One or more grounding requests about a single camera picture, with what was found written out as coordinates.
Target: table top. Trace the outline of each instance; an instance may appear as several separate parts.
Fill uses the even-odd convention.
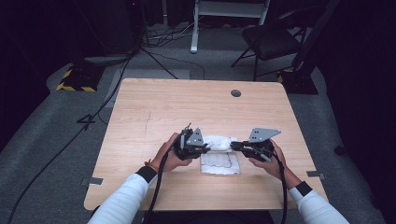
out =
[[[232,90],[241,92],[233,97]],[[287,165],[325,199],[316,171],[287,94],[279,83],[125,78],[107,127],[92,177],[86,209],[100,205],[123,181],[154,158],[172,133],[191,122],[202,135],[234,136],[248,140],[253,128],[277,129],[272,139],[282,148]],[[155,210],[281,209],[281,182],[253,166],[236,152],[240,175],[208,175],[200,159],[164,173]],[[148,209],[155,189],[148,190],[141,209]],[[288,197],[288,208],[295,203]]]

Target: black wristband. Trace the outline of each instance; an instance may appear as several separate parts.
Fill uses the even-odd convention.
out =
[[[157,175],[157,172],[149,166],[143,166],[136,172],[136,174],[141,175],[149,183],[152,178]]]
[[[304,197],[305,195],[307,195],[309,192],[311,192],[311,187],[309,187],[309,185],[303,181],[301,182],[299,185],[296,186],[297,190],[301,193],[301,195]]]

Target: white sleeve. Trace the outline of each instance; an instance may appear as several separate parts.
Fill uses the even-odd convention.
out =
[[[141,175],[130,175],[119,189],[114,191],[93,214],[89,224],[131,224],[140,207],[142,200],[146,197],[149,183]]]
[[[343,224],[349,223],[331,204],[326,202],[314,190],[303,196],[297,188],[289,190],[297,203],[298,211],[307,224]]]

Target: person's left hand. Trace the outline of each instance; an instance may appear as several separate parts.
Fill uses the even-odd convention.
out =
[[[161,159],[163,158],[163,155],[165,154],[166,150],[172,145],[175,139],[177,139],[177,137],[178,137],[178,133],[174,133],[167,142],[163,143],[163,145],[160,147],[160,150],[158,150],[154,160],[152,160],[152,162],[150,163],[151,165],[157,168],[160,167],[160,163],[161,163]],[[188,166],[191,162],[192,159],[182,161],[175,154],[175,151],[171,150],[169,151],[168,159],[166,160],[165,166],[163,167],[163,171],[168,172],[174,170],[178,166]]]

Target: person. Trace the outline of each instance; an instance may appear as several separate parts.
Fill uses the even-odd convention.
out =
[[[178,133],[174,133],[167,142],[163,143],[155,158],[152,161],[147,161],[145,166],[140,168],[135,174],[130,175],[125,182],[96,209],[88,223],[132,223],[142,200],[145,198],[146,193],[149,190],[149,187],[157,177],[163,155],[177,137]],[[274,141],[273,145],[277,156],[285,167],[284,174],[289,193],[297,203],[298,211],[303,217],[304,222],[308,224],[348,223],[348,221],[332,205],[326,202],[304,181],[300,180],[291,171],[291,169],[289,169],[281,148]],[[164,172],[172,171],[178,166],[187,166],[192,162],[192,160],[180,160],[173,150],[171,150],[168,155],[168,159],[163,167]],[[272,160],[261,162],[252,158],[249,158],[249,161],[256,167],[264,169],[269,175],[272,175],[279,180],[281,179],[277,161]],[[197,222],[197,220],[194,220],[191,223],[207,223],[207,221]],[[241,222],[227,221],[221,223]]]

